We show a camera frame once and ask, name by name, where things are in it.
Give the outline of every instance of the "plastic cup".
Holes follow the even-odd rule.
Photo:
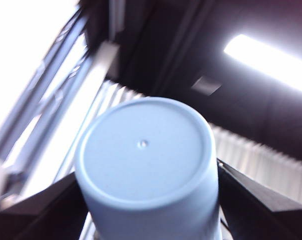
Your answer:
[[[219,240],[215,143],[193,108],[122,103],[84,133],[75,174],[103,240]]]

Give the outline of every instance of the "small hole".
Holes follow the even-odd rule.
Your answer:
[[[146,140],[141,140],[141,141],[139,141],[138,142],[138,144],[137,144],[137,146],[139,147],[139,148],[146,148],[147,147],[147,145],[148,145],[148,142],[146,141]]]

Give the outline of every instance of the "ceiling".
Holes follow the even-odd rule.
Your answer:
[[[226,55],[238,34],[302,59],[302,0],[127,0],[118,81],[302,160],[302,92]],[[201,76],[221,87],[191,88]]]

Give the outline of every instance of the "ceiling light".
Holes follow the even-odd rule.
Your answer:
[[[262,42],[238,35],[224,52],[238,61],[302,91],[302,61]]]

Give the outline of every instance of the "fluorescent light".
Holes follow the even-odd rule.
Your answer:
[[[238,61],[302,91],[302,61],[271,46],[238,35],[224,52]]]

